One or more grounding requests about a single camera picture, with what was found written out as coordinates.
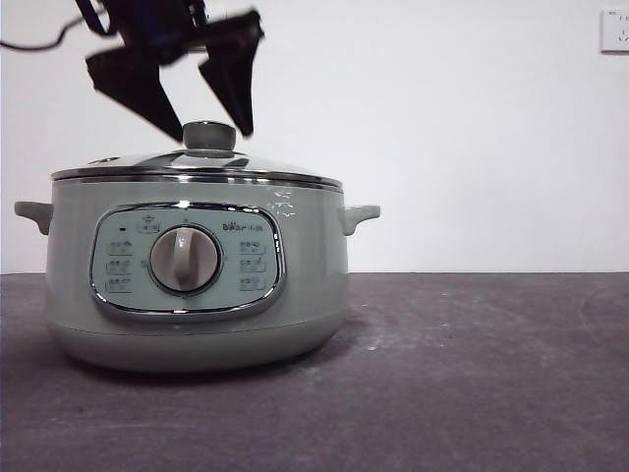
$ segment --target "brand logo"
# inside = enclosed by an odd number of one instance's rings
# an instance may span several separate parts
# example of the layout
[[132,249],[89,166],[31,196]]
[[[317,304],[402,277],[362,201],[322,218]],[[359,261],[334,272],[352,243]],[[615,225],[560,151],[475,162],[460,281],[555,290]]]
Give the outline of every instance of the brand logo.
[[255,231],[261,233],[264,228],[261,224],[238,224],[236,221],[223,223],[223,231]]

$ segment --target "pot base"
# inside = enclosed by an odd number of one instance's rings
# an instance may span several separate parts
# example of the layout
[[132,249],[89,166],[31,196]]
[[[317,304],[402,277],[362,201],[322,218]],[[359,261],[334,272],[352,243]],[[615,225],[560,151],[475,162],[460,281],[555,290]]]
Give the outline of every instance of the pot base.
[[134,372],[223,371],[290,358],[324,344],[345,312],[316,320],[250,331],[187,335],[109,334],[49,323],[71,356],[103,367]]

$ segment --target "pot handle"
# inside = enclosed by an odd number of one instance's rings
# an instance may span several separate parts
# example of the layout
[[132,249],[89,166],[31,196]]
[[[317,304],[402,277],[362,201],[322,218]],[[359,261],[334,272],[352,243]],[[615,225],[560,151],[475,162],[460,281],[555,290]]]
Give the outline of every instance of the pot handle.
[[345,206],[343,210],[343,234],[351,236],[356,225],[366,219],[380,217],[379,205]]
[[38,202],[16,202],[14,211],[17,216],[32,219],[39,227],[39,232],[48,235],[50,220],[52,219],[52,204]]

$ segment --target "lid knob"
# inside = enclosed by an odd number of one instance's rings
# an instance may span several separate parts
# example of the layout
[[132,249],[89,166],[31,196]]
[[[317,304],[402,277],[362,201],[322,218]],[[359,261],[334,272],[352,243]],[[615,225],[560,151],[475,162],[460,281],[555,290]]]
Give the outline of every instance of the lid knob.
[[184,144],[188,149],[232,150],[236,130],[216,121],[193,121],[184,125]]

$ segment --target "button icon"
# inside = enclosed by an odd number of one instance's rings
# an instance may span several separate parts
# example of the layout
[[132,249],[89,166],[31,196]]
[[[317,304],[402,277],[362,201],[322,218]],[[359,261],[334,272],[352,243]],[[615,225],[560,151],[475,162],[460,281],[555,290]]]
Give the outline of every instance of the button icon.
[[106,271],[110,275],[127,275],[131,274],[131,260],[130,259],[116,259],[109,261],[106,266]]
[[260,241],[241,241],[240,254],[264,254],[266,248]]
[[254,290],[264,290],[266,288],[266,280],[261,277],[243,277],[240,279],[240,291],[251,292]]
[[264,263],[262,258],[240,260],[241,273],[264,272],[264,271],[266,271],[266,264]]
[[109,256],[130,256],[134,253],[134,245],[129,240],[111,241],[107,253]]
[[105,283],[105,289],[109,293],[132,293],[131,282],[130,277],[111,277]]
[[136,229],[141,234],[158,233],[159,228],[159,221],[155,220],[155,217],[150,214],[143,216],[142,222],[136,224]]

